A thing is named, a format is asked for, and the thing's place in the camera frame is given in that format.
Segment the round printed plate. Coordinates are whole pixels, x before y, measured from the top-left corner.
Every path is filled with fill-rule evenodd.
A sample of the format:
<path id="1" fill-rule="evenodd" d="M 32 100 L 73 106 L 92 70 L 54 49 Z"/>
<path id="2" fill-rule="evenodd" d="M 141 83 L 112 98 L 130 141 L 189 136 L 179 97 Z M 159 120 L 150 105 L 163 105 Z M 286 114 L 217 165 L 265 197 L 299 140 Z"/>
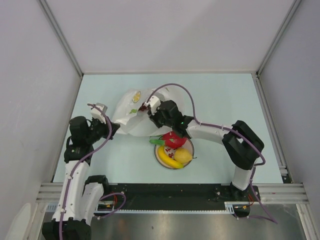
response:
<path id="1" fill-rule="evenodd" d="M 152 139 L 154 143 L 154 156 L 158 163 L 171 170 L 183 169 L 194 157 L 194 145 L 185 138 L 184 140 L 168 138 Z"/>

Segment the red fake dragon fruit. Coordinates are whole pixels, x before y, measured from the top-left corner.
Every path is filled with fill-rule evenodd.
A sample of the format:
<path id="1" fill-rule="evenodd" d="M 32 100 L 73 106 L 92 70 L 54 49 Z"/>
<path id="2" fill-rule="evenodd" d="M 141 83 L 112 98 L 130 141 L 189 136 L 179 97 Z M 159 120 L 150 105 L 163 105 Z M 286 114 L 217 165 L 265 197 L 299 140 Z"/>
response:
<path id="1" fill-rule="evenodd" d="M 172 149 L 177 149 L 182 147 L 187 141 L 186 137 L 180 137 L 175 132 L 170 131 L 162 136 L 159 139 L 150 139 L 149 142 L 154 145 L 169 147 Z"/>

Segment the right aluminium frame post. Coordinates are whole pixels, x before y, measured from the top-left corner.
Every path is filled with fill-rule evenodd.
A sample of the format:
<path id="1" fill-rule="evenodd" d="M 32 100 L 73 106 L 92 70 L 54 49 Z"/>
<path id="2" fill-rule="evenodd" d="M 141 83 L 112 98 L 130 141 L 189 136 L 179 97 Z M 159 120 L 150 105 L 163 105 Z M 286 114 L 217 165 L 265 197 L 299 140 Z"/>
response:
<path id="1" fill-rule="evenodd" d="M 272 57 L 274 51 L 276 50 L 276 47 L 278 46 L 278 44 L 280 43 L 282 37 L 284 36 L 287 28 L 289 27 L 289 25 L 291 24 L 293 18 L 295 17 L 299 7 L 301 6 L 301 4 L 303 3 L 303 0 L 294 0 L 288 10 L 288 12 L 286 13 L 282 23 L 280 24 L 280 27 L 278 28 L 270 46 L 267 49 L 266 54 L 264 55 L 261 63 L 259 64 L 255 75 L 260 78 L 261 74 L 263 73 L 267 63 L 269 62 L 270 58 Z"/>

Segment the left aluminium frame post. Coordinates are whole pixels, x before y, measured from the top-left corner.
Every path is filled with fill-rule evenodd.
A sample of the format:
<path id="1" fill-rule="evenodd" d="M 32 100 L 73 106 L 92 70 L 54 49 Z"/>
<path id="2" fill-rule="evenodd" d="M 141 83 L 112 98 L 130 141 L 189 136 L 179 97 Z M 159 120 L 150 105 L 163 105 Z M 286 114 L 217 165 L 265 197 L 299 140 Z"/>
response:
<path id="1" fill-rule="evenodd" d="M 76 71 L 80 79 L 82 79 L 84 76 L 84 73 L 81 70 L 81 67 L 72 51 L 72 48 L 70 47 L 50 5 L 46 0 L 37 0 L 37 3 L 39 4 L 40 9 L 42 10 L 45 18 L 47 19 L 50 27 L 52 28 L 58 42 L 60 43 L 63 51 L 65 52 L 67 58 L 69 59 L 72 67 L 74 68 L 74 70 Z"/>

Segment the aluminium front rail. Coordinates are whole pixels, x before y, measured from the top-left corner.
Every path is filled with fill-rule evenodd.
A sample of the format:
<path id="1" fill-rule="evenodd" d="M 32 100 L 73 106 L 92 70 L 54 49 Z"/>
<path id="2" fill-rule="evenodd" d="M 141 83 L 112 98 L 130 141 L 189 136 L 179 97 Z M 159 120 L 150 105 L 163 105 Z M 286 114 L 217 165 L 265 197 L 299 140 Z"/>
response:
<path id="1" fill-rule="evenodd" d="M 309 200 L 302 183 L 256 183 L 263 204 L 308 204 Z M 42 183 L 36 202 L 59 202 L 63 184 L 61 182 Z"/>

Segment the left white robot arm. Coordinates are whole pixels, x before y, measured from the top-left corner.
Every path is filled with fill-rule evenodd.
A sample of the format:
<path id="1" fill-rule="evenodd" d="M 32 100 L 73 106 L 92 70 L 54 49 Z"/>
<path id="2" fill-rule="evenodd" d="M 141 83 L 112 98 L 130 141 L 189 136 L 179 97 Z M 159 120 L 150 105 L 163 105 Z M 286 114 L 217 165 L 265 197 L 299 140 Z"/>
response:
<path id="1" fill-rule="evenodd" d="M 70 120 L 70 136 L 64 152 L 65 175 L 62 191 L 51 221 L 42 226 L 46 240 L 90 240 L 91 222 L 100 200 L 110 196 L 105 175 L 87 176 L 96 149 L 94 143 L 111 140 L 120 128 L 108 118 L 87 120 L 77 116 Z"/>

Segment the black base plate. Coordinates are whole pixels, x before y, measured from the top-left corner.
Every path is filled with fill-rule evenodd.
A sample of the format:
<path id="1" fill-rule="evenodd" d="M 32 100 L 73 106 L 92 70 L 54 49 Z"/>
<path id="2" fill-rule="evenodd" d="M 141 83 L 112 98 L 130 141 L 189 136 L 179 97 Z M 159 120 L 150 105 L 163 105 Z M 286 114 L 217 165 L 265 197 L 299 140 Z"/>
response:
<path id="1" fill-rule="evenodd" d="M 236 206 L 256 202 L 260 198 L 257 186 L 249 187 L 247 192 L 233 191 L 230 184 L 187 184 L 187 183 L 118 183 L 110 184 L 111 193 L 100 202 L 95 210 L 96 216 L 104 216 L 120 208 L 124 212 L 204 212 L 226 210 L 226 203 Z"/>

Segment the white plastic bag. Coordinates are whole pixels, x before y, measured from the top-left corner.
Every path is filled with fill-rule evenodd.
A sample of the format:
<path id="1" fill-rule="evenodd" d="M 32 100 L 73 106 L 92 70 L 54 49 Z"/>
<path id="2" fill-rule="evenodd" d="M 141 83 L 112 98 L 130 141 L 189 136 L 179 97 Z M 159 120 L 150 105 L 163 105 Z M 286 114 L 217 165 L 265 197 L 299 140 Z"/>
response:
<path id="1" fill-rule="evenodd" d="M 148 116 L 143 105 L 154 90 L 152 88 L 129 89 L 119 100 L 112 116 L 112 122 L 120 125 L 120 135 L 150 137 L 164 135 L 171 131 L 168 126 L 158 128 Z"/>

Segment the yellow fake lemon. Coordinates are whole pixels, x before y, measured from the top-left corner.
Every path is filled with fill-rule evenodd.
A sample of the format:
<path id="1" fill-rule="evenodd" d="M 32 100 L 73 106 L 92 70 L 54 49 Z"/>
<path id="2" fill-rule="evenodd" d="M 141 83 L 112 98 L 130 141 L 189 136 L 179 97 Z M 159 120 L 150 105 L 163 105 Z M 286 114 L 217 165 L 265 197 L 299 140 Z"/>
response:
<path id="1" fill-rule="evenodd" d="M 174 153 L 174 160 L 186 164 L 193 159 L 193 155 L 186 148 L 178 148 Z"/>

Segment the aluminium frame post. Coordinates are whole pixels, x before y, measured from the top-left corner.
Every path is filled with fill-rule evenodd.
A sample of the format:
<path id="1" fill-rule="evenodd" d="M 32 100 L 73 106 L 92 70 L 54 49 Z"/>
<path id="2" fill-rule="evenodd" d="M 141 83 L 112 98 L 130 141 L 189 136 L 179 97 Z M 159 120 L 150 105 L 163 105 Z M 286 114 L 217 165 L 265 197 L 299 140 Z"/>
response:
<path id="1" fill-rule="evenodd" d="M 287 28 L 289 27 L 289 25 L 291 24 L 293 18 L 295 17 L 299 7 L 301 6 L 301 4 L 303 3 L 303 0 L 294 0 L 288 10 L 288 12 L 286 13 L 282 23 L 280 24 L 280 27 L 278 28 L 270 46 L 267 49 L 266 54 L 264 55 L 261 63 L 259 64 L 255 75 L 260 78 L 261 74 L 263 73 L 267 63 L 269 62 L 270 58 L 272 57 L 274 51 L 276 50 L 276 47 L 278 46 L 278 44 L 280 43 L 282 37 L 284 36 Z"/>
<path id="2" fill-rule="evenodd" d="M 80 79 L 82 79 L 84 76 L 84 73 L 81 70 L 81 67 L 72 51 L 72 48 L 70 47 L 50 5 L 46 0 L 37 0 L 37 3 L 39 4 L 40 9 L 42 10 L 45 18 L 47 19 L 50 27 L 52 28 L 58 42 L 60 43 L 63 51 L 65 52 L 67 58 L 69 59 L 72 67 L 74 68 L 74 70 L 76 71 Z"/>

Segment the yellow fake banana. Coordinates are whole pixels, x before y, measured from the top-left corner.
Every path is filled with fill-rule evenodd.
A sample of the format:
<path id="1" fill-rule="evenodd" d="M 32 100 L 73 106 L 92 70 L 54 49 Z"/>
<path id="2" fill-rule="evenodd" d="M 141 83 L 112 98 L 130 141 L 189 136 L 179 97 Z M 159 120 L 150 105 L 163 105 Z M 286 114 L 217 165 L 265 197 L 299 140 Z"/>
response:
<path id="1" fill-rule="evenodd" d="M 168 166 L 174 169 L 182 169 L 184 168 L 184 165 L 182 163 L 177 162 L 176 160 L 170 158 L 168 155 L 165 153 L 165 148 L 164 146 L 160 146 L 157 150 L 157 154 L 159 158 Z"/>

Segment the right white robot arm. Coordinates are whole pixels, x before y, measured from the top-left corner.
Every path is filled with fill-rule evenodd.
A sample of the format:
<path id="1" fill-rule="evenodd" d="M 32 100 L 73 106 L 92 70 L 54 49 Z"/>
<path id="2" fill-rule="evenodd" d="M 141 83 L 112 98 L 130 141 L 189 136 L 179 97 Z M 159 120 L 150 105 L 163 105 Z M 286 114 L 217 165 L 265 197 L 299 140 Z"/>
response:
<path id="1" fill-rule="evenodd" d="M 235 165 L 230 183 L 230 194 L 242 201 L 249 194 L 256 161 L 261 158 L 265 145 L 253 130 L 241 120 L 231 126 L 201 123 L 194 116 L 183 115 L 173 100 L 151 99 L 144 103 L 149 119 L 158 127 L 169 127 L 177 136 L 188 139 L 202 139 L 225 147 Z"/>

